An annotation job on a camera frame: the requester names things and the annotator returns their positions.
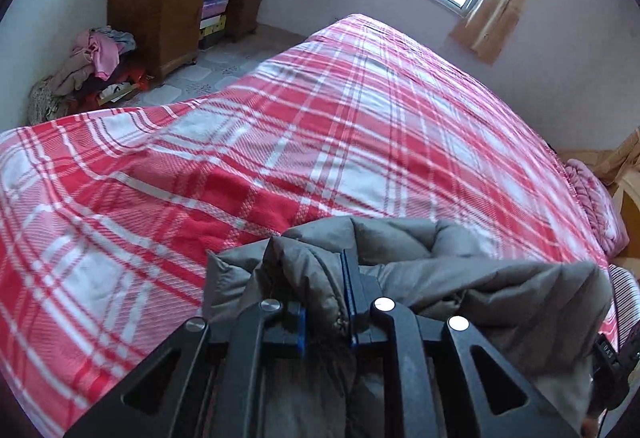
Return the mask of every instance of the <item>screw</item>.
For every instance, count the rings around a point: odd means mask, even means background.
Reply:
[[[260,309],[263,312],[277,312],[281,306],[277,299],[265,299],[260,303]]]
[[[449,319],[449,326],[457,332],[463,332],[469,328],[469,321],[460,315],[454,315]]]
[[[194,317],[193,319],[189,319],[184,323],[184,327],[187,328],[188,332],[199,333],[206,328],[207,323],[204,319],[200,317]]]
[[[381,312],[391,312],[391,310],[396,307],[396,303],[394,303],[392,299],[389,299],[389,297],[378,297],[373,301],[373,306]]]

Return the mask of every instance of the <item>white wall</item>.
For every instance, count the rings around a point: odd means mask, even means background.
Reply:
[[[76,36],[103,26],[107,0],[14,0],[0,22],[0,131],[23,125],[27,96],[56,72]]]
[[[494,66],[448,37],[459,18],[431,0],[264,0],[258,20],[306,35],[356,12],[484,82],[555,147],[615,147],[640,124],[634,0],[528,0]]]

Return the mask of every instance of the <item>gray jacket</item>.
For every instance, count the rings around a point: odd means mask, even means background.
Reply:
[[[415,313],[469,319],[576,429],[590,397],[591,346],[611,304],[595,264],[497,261],[464,228],[440,221],[341,217],[209,255],[203,315],[235,318],[284,277],[313,327],[307,360],[270,366],[267,438],[381,436],[380,365],[359,364],[337,252],[355,247],[360,271]]]

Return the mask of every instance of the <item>red plaid bedsheet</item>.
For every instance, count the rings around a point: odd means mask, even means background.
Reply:
[[[47,437],[196,313],[206,249],[322,216],[420,216],[497,258],[607,269],[540,137],[361,15],[207,98],[3,133],[0,159],[0,371]],[[613,310],[603,330],[617,343]]]

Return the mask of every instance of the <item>pile of clothes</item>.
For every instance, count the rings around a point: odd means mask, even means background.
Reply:
[[[79,102],[121,91],[126,84],[122,79],[131,73],[127,54],[135,49],[132,34],[110,26],[82,32],[59,71],[36,82],[31,89],[29,125],[78,113]]]

